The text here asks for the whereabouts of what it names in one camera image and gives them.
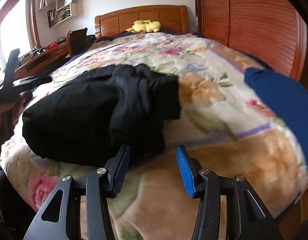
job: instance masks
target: metal screw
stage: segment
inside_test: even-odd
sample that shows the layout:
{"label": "metal screw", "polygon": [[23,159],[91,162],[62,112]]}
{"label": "metal screw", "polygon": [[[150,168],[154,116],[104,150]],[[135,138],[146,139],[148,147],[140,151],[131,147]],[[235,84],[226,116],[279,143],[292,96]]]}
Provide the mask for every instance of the metal screw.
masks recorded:
{"label": "metal screw", "polygon": [[245,177],[243,175],[236,175],[237,181],[244,181]]}
{"label": "metal screw", "polygon": [[210,172],[210,170],[207,169],[207,168],[202,168],[202,169],[201,169],[201,173],[204,174],[204,175],[209,174],[209,172]]}
{"label": "metal screw", "polygon": [[97,170],[97,173],[98,173],[98,174],[104,174],[104,173],[106,173],[106,169],[105,169],[105,168],[99,168],[99,169]]}
{"label": "metal screw", "polygon": [[65,175],[65,176],[62,178],[62,180],[63,180],[64,182],[68,182],[70,179],[71,179],[71,176],[70,176],[70,175]]}

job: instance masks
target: blue sleeve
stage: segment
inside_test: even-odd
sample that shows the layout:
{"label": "blue sleeve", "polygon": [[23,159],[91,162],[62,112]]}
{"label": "blue sleeve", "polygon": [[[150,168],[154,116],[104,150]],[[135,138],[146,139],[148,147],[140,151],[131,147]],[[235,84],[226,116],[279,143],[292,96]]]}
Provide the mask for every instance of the blue sleeve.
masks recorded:
{"label": "blue sleeve", "polygon": [[308,89],[270,70],[248,68],[245,82],[295,134],[308,166]]}

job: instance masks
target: floral blanket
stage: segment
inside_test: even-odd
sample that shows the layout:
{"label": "floral blanket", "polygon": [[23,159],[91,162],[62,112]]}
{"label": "floral blanket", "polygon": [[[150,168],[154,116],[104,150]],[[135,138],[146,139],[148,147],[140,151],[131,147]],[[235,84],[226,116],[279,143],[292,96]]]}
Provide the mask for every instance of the floral blanket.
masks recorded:
{"label": "floral blanket", "polygon": [[[284,121],[243,81],[246,68],[261,66],[212,40],[191,34],[148,33],[96,43],[56,70],[53,82],[40,86],[30,105],[84,71],[140,63],[179,76],[182,111],[180,120],[165,123],[165,151],[130,170],[122,192],[108,200],[117,239],[191,238],[198,200],[192,200],[183,187],[175,158],[179,144],[218,175],[244,175],[274,217],[303,194],[308,171],[300,145]],[[62,176],[77,178],[95,169],[35,155],[22,137],[22,118],[15,135],[2,146],[0,165],[36,211]],[[85,239],[84,198],[81,204]],[[225,234],[223,218],[224,213],[220,239]]]}

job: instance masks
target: red basket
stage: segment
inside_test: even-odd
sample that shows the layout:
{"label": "red basket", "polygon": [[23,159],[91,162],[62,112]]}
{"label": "red basket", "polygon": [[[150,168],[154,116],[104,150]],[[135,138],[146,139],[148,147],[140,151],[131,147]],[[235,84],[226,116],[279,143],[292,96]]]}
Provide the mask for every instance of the red basket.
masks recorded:
{"label": "red basket", "polygon": [[50,49],[54,49],[58,46],[58,42],[57,41],[54,41],[52,43],[50,43],[48,46],[46,46],[46,50],[50,50]]}

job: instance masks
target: pink flower pattern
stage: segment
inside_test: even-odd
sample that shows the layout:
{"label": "pink flower pattern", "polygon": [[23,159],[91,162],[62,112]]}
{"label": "pink flower pattern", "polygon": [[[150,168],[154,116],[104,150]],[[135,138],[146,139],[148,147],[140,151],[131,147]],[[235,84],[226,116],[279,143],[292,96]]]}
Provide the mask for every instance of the pink flower pattern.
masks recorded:
{"label": "pink flower pattern", "polygon": [[125,52],[125,51],[139,51],[139,50],[145,50],[149,49],[151,46],[142,46],[142,45],[136,45],[136,46],[121,46],[113,50],[113,52]]}
{"label": "pink flower pattern", "polygon": [[175,49],[168,49],[168,50],[161,51],[158,54],[160,54],[160,55],[175,55],[175,56],[177,56],[180,53],[177,50],[175,50]]}
{"label": "pink flower pattern", "polygon": [[141,34],[136,34],[135,36],[134,36],[134,38],[135,39],[144,39],[145,38],[145,33],[141,33]]}
{"label": "pink flower pattern", "polygon": [[268,106],[265,104],[258,103],[256,100],[249,99],[246,102],[246,105],[248,107],[251,107],[254,111],[256,111],[258,114],[267,117],[267,118],[275,118],[277,117],[277,114],[274,113]]}
{"label": "pink flower pattern", "polygon": [[46,198],[58,183],[57,176],[49,176],[48,174],[30,177],[27,183],[27,190],[29,193],[30,205],[38,212]]}
{"label": "pink flower pattern", "polygon": [[83,67],[85,67],[85,66],[92,65],[93,63],[96,63],[96,62],[101,61],[101,60],[103,60],[102,57],[97,58],[97,59],[93,59],[93,60],[85,61],[85,62],[83,62],[82,64],[78,64],[78,65],[77,65],[77,68],[78,68],[78,69],[79,69],[79,68],[83,68]]}

